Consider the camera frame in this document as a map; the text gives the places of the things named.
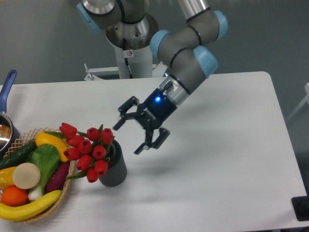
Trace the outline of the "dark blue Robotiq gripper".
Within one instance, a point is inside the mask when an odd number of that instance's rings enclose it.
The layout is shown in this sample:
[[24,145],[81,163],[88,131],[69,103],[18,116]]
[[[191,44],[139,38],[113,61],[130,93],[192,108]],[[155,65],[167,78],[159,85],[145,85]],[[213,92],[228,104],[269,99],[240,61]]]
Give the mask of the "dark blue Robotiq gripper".
[[[133,106],[137,106],[137,111],[128,113]],[[156,88],[142,103],[135,96],[124,102],[118,108],[120,119],[113,129],[119,130],[127,120],[135,119],[145,129],[145,141],[134,151],[134,154],[139,155],[150,148],[158,149],[170,135],[169,130],[159,127],[176,108],[176,105],[163,94],[163,91]],[[159,136],[152,141],[153,132],[158,128]]]

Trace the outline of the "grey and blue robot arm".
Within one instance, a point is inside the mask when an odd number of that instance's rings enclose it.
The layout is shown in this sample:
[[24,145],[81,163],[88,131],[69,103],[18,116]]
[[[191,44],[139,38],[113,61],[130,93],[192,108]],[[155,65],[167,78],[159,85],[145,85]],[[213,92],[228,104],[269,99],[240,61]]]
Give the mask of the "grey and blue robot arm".
[[205,0],[181,0],[179,5],[187,25],[171,33],[158,29],[142,0],[82,0],[77,4],[87,27],[104,31],[114,47],[121,79],[151,77],[153,58],[168,68],[166,79],[144,102],[131,97],[119,107],[115,130],[131,119],[145,130],[145,141],[136,154],[162,145],[169,136],[162,123],[218,67],[206,46],[227,33],[226,17],[213,11]]

